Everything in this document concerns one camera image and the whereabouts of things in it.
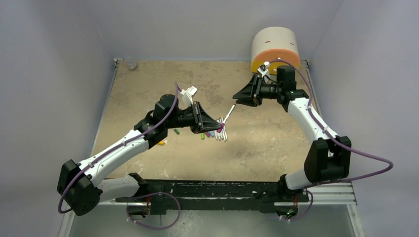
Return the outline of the purple cap marker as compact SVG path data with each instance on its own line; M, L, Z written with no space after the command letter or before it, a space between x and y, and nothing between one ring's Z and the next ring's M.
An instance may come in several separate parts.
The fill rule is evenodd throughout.
M221 128L217 130L217 133L221 133L225 127L225 124L227 122L227 120L229 119L229 117L231 116L232 112L234 111L236 107L236 104L233 104L232 107L230 108L229 112L227 113L227 115L225 116L225 118L223 119L222 123L221 123Z

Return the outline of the magenta cap marker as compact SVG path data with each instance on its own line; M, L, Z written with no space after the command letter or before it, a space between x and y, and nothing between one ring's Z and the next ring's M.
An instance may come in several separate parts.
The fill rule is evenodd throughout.
M220 118L220 122L221 122L221 124L223 125L223 117L221 117L221 118ZM223 140L224 142L227 142L227 134L226 134L226 130L225 130L225 125L223 125L222 131L221 131L221 134L222 134L222 140Z

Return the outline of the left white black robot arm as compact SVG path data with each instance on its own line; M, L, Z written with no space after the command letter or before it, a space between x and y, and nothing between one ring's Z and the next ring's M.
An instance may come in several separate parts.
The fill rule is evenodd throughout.
M146 182L138 174L114 179L107 179L107 176L134 156L163 141L168 130L183 127L199 134L219 130L222 125L204 111L200 102L194 101L186 109L180 109L176 95L163 95L155 108L119 141L88 159L78 163L69 160L62 165L57 186L61 195L59 213L65 213L63 202L69 205L68 211L81 216L98 203L110 199L145 200Z

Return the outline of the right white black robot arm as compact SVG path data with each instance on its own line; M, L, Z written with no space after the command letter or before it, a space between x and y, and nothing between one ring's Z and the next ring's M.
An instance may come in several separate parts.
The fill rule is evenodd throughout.
M280 178L281 184L277 188L279 198L289 201L299 189L346 178L350 168L350 151L341 145L351 147L350 139L329 129L312 108L308 94L303 89L297 89L293 66L278 66L275 82L267 76L267 67L262 65L249 83L233 95L233 99L238 104L251 107L260 106L263 99L276 100L297 121L311 142L303 168Z

